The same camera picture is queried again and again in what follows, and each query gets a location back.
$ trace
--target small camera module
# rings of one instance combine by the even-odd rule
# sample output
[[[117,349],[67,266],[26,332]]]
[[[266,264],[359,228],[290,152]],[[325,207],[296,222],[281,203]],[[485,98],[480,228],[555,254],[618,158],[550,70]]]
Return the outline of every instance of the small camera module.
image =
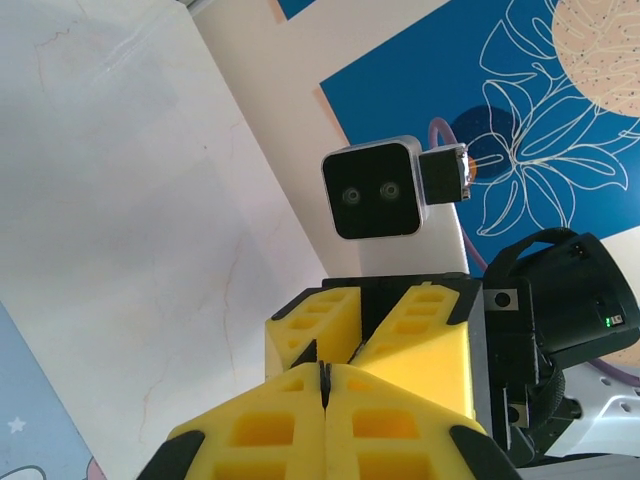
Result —
[[[328,155],[322,173],[338,234],[345,239],[412,235],[422,225],[420,142],[397,137]]]

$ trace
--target rectangular cutout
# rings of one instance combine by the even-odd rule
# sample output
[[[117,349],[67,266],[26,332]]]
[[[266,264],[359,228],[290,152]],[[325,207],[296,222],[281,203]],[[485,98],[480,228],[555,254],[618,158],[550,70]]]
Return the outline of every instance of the rectangular cutout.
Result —
[[[333,308],[333,305],[326,303],[312,303],[307,307],[309,313],[327,313]]]
[[[426,455],[386,452],[366,452],[358,455],[360,480],[436,480]]]
[[[429,330],[429,322],[425,320],[399,320],[393,330],[402,335],[419,335]]]
[[[407,315],[420,315],[420,316],[428,316],[428,315],[435,315],[436,313],[438,313],[438,306],[437,305],[420,305],[420,306],[413,306],[413,307],[409,307],[407,308]]]
[[[356,438],[419,438],[413,415],[404,410],[356,410],[352,418]]]
[[[284,462],[220,463],[211,480],[285,480],[287,464]]]
[[[424,292],[416,295],[415,302],[434,302],[440,303],[444,300],[444,295],[438,292]]]
[[[329,292],[322,296],[323,302],[341,302],[346,297],[346,294],[340,291]]]
[[[246,413],[234,425],[231,446],[291,445],[295,423],[295,417],[290,413]]]
[[[291,320],[289,328],[293,328],[294,330],[308,330],[309,328],[315,327],[319,321],[320,319],[315,317],[295,317]]]

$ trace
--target blue wall mural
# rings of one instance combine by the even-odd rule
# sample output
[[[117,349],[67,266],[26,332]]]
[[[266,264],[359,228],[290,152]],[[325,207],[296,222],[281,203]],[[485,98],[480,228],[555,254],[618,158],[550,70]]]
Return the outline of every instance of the blue wall mural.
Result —
[[[451,0],[321,86],[351,143],[451,124],[487,260],[540,228],[606,237],[640,224],[640,7],[602,3]]]
[[[302,10],[311,5],[315,0],[277,0],[282,9],[282,13],[287,20],[299,14]]]

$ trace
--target beige circle with dots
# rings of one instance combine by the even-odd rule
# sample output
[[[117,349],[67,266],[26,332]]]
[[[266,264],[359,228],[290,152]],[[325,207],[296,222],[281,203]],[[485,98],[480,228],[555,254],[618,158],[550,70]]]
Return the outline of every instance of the beige circle with dots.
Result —
[[[552,33],[580,93],[606,110],[640,117],[640,0],[558,0]]]

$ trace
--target camera lens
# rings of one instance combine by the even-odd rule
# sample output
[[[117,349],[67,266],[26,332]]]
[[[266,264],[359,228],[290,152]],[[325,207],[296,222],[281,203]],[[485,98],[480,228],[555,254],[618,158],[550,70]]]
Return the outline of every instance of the camera lens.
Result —
[[[385,200],[395,200],[400,196],[400,187],[395,182],[387,182],[380,187],[380,195]]]
[[[353,187],[347,188],[342,193],[342,200],[347,205],[357,205],[360,203],[360,192]]]

